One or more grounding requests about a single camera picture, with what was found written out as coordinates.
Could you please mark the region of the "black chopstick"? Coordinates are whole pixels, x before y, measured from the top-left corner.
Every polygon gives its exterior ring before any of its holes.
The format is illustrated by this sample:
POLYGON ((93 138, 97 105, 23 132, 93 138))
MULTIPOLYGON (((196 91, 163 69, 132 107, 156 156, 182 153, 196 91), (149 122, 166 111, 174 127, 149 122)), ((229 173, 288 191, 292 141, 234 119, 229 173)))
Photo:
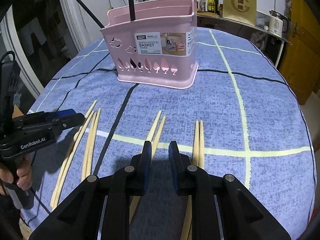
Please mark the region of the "black chopstick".
POLYGON ((103 29, 105 26, 98 20, 98 18, 91 12, 91 10, 84 4, 82 0, 76 0, 77 3, 84 9, 85 12, 90 16, 90 18, 99 26, 100 29, 103 29))
POLYGON ((135 3, 134 0, 128 0, 129 12, 130 12, 130 21, 135 21, 135 3))

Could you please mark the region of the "metal kitchen shelf table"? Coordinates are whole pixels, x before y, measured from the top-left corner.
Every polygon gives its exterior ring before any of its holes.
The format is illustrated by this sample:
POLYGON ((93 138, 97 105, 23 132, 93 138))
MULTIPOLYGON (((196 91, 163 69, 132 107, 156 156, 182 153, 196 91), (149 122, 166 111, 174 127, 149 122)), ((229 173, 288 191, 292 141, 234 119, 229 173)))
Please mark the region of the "metal kitchen shelf table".
POLYGON ((286 38, 279 37, 261 26, 252 26, 223 18, 212 12, 198 12, 197 25, 199 27, 224 31, 251 41, 272 61, 277 69, 280 68, 286 46, 291 44, 286 38))

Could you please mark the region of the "blue checked tablecloth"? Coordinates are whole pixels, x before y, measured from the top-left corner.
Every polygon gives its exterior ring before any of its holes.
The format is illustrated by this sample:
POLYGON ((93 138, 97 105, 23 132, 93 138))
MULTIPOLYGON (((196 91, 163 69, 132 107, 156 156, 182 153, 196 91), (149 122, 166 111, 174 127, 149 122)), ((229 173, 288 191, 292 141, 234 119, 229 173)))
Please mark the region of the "blue checked tablecloth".
POLYGON ((30 111, 100 111, 93 154, 99 177, 128 165, 156 115, 165 117, 131 239, 180 238, 187 200, 174 191, 168 145, 174 140, 191 155, 196 120, 204 123, 205 170, 233 174, 298 239, 313 211, 316 167, 296 97, 248 40, 204 28, 196 40, 199 69, 188 89, 119 82, 105 41, 97 40, 49 81, 30 111))

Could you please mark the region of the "pink plastic utensil basket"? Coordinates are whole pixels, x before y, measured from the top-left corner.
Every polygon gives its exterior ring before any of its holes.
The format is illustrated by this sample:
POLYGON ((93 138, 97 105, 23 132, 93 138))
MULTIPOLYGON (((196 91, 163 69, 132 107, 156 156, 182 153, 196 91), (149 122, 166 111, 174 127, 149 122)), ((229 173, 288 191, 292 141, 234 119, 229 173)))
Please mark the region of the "pink plastic utensil basket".
POLYGON ((186 89, 196 61, 197 0, 153 0, 107 12, 101 29, 121 82, 186 89))

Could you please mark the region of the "yellow wooden door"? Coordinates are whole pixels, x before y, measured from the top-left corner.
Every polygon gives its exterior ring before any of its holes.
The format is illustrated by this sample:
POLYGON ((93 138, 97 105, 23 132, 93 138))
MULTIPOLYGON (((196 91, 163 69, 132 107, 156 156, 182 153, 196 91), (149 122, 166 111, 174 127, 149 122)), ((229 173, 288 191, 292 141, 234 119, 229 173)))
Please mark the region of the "yellow wooden door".
POLYGON ((304 105, 319 89, 319 22, 304 0, 287 0, 288 41, 279 70, 304 105))

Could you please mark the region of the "clear seasoning bottle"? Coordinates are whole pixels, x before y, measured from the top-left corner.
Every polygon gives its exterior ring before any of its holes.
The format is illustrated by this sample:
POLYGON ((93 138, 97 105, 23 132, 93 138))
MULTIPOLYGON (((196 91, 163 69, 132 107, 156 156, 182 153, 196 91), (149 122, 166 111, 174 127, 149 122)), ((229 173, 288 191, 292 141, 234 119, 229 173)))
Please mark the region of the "clear seasoning bottle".
POLYGON ((200 12, 206 12, 206 0, 199 1, 200 12))

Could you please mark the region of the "green oil bottle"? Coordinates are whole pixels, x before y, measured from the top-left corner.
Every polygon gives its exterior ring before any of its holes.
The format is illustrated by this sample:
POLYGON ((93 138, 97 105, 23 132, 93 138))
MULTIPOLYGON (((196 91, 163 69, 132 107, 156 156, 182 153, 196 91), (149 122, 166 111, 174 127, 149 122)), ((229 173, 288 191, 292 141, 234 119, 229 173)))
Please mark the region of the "green oil bottle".
POLYGON ((208 0, 208 2, 207 2, 207 11, 208 12, 212 12, 212 13, 215 12, 215 2, 214 2, 214 0, 208 0))

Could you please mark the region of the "dark soy sauce bottle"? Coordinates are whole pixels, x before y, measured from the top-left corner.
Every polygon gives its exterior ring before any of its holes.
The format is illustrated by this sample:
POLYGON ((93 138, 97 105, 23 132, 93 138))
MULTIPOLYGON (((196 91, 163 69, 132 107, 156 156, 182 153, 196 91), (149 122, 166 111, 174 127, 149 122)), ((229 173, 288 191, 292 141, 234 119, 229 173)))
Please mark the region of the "dark soy sauce bottle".
POLYGON ((214 12, 219 15, 220 14, 219 13, 219 0, 214 0, 214 5, 215 5, 214 12))

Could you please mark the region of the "gold paper bag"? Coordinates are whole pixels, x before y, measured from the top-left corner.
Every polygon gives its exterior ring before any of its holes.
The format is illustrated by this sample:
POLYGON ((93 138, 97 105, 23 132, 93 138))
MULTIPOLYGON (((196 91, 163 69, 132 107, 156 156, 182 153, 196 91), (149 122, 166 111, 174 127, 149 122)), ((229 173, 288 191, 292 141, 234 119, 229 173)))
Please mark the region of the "gold paper bag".
POLYGON ((223 18, 255 26, 256 13, 257 0, 223 0, 223 18))

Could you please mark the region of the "white electric kettle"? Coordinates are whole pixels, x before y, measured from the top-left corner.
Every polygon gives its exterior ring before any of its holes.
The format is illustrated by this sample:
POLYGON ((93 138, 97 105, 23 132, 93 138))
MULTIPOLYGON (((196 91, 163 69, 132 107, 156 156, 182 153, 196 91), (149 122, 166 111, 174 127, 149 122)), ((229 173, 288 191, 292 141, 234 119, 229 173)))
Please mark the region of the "white electric kettle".
POLYGON ((287 34, 290 27, 289 19, 274 10, 270 10, 269 12, 270 20, 268 30, 279 37, 282 37, 283 34, 287 34))

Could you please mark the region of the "white sliding door frame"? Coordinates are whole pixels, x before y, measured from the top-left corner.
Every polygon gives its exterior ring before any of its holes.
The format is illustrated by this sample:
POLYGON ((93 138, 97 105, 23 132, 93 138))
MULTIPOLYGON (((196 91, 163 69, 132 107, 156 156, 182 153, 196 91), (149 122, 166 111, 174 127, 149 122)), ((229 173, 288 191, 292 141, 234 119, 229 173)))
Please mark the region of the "white sliding door frame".
POLYGON ((22 82, 37 98, 81 50, 67 0, 1 0, 1 48, 15 52, 22 82))

